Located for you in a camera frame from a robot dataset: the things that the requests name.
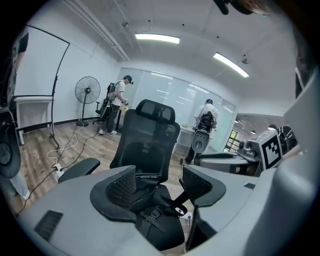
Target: glass wall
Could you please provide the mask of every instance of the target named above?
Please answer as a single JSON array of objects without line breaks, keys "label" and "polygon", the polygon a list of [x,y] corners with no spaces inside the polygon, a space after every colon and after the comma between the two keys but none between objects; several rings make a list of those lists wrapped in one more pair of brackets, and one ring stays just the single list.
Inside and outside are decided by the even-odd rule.
[{"label": "glass wall", "polygon": [[118,79],[125,75],[132,76],[134,84],[125,87],[124,97],[129,100],[129,108],[135,109],[138,104],[149,99],[174,108],[175,121],[181,127],[179,144],[188,146],[191,141],[190,130],[196,124],[195,115],[207,99],[212,99],[218,109],[217,128],[212,131],[206,153],[224,149],[223,143],[228,136],[233,120],[235,106],[223,100],[219,95],[196,85],[166,74],[147,70],[122,68]]}]

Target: whiteboard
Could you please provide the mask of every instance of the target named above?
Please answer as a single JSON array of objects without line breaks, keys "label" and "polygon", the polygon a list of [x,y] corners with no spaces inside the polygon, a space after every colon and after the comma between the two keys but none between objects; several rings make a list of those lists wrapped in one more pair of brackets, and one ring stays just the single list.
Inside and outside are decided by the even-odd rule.
[{"label": "whiteboard", "polygon": [[28,45],[17,71],[14,95],[50,96],[69,44],[32,27],[28,27],[28,32]]}]

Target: fan grille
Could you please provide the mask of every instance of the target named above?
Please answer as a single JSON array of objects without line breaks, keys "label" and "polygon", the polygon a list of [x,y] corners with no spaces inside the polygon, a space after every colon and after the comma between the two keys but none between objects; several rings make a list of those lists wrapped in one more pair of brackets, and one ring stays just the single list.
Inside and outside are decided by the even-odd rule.
[{"label": "fan grille", "polygon": [[97,79],[92,76],[85,76],[76,83],[74,93],[78,101],[83,104],[90,104],[98,99],[100,90]]}]

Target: standing fan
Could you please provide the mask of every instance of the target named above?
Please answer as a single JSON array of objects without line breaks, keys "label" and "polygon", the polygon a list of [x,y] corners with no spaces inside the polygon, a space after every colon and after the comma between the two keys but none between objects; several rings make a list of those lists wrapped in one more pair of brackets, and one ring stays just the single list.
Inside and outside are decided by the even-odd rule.
[{"label": "standing fan", "polygon": [[83,104],[81,121],[77,121],[77,126],[88,126],[89,123],[84,121],[85,104],[95,102],[100,95],[100,84],[92,76],[81,78],[75,85],[75,97]]}]

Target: fan stand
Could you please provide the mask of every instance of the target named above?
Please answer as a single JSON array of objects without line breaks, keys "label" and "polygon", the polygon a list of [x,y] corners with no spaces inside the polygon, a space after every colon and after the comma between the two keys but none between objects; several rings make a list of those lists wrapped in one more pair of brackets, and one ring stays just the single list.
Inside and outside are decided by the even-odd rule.
[{"label": "fan stand", "polygon": [[84,120],[84,113],[85,113],[85,105],[86,105],[86,98],[87,95],[91,92],[91,89],[89,87],[84,89],[85,95],[84,95],[84,101],[83,101],[83,108],[82,108],[82,118],[81,120],[77,121],[75,123],[76,126],[88,126],[89,123]]}]

